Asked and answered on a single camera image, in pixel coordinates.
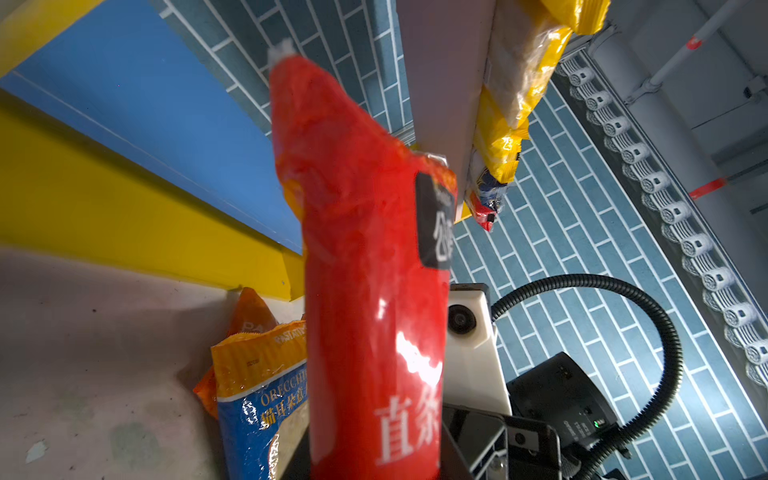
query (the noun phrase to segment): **red plastic bag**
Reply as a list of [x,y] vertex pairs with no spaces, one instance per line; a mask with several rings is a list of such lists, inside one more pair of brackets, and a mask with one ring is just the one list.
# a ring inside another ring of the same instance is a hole
[[455,176],[304,58],[270,85],[305,244],[312,477],[436,478]]

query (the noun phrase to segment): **blue tile wall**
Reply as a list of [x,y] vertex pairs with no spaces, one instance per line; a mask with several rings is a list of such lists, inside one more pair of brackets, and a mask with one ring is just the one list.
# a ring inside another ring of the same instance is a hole
[[266,51],[283,38],[387,131],[413,121],[395,0],[149,2],[267,137]]
[[[765,472],[765,425],[635,206],[552,84],[531,117],[530,134],[493,231],[473,219],[456,225],[452,280],[487,283],[493,300],[564,271],[641,286],[675,322],[686,373],[664,419],[635,442],[634,457],[613,455],[605,467],[633,480],[732,480]],[[658,384],[658,334],[614,293],[547,293],[516,306],[497,325],[507,381],[565,351],[625,419]]]

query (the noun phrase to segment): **orange bag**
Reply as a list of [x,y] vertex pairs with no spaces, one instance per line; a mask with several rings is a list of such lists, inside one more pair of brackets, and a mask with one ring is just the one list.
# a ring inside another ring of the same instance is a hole
[[[245,287],[240,292],[240,298],[232,315],[230,329],[227,336],[235,333],[255,332],[264,333],[277,326],[277,320],[270,312],[270,308],[261,299],[256,290]],[[195,395],[203,403],[203,408],[215,419],[219,419],[219,411],[216,402],[216,376],[211,367],[193,389]]]

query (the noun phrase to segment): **yellow package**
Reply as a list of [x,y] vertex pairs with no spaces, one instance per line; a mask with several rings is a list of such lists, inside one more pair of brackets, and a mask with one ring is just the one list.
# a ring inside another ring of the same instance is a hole
[[231,480],[276,480],[310,422],[306,324],[236,333],[210,349]]
[[496,180],[503,184],[514,180],[517,154],[528,138],[528,116],[544,96],[572,28],[599,30],[609,3],[496,2],[474,136],[475,148]]

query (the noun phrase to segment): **plastic wrap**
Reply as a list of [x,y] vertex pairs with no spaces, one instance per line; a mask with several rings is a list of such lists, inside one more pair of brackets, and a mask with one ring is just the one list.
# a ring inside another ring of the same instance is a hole
[[210,349],[230,480],[275,480],[309,423],[306,325],[236,333]]
[[[227,336],[235,333],[256,332],[264,333],[277,326],[275,317],[270,312],[270,308],[264,303],[256,290],[245,287],[240,292],[240,298],[237,300],[235,312],[232,315],[230,328],[227,330]],[[211,367],[205,373],[202,379],[194,388],[195,395],[203,403],[203,408],[215,419],[219,418],[218,406],[216,404],[216,375],[214,368]]]
[[454,174],[297,56],[270,74],[302,221],[313,478],[436,478]]
[[544,96],[573,29],[598,31],[609,3],[496,2],[474,145],[499,182],[515,178],[521,142],[528,138],[528,116]]

